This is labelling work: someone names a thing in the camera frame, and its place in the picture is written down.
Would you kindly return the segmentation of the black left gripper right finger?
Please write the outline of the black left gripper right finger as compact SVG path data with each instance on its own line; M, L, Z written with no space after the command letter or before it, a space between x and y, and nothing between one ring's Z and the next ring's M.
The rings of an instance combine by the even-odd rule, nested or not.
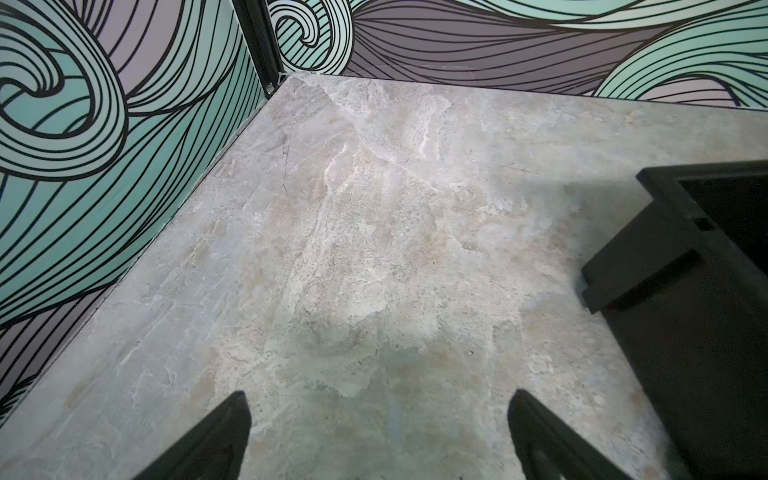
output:
M527 479L626 479L628 475L524 389L512 396L507 421Z

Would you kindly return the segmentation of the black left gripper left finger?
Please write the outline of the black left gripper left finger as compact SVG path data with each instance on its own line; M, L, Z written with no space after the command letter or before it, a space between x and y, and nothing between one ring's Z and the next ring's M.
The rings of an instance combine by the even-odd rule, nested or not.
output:
M235 391L135 479L238 479L251 425L246 394Z

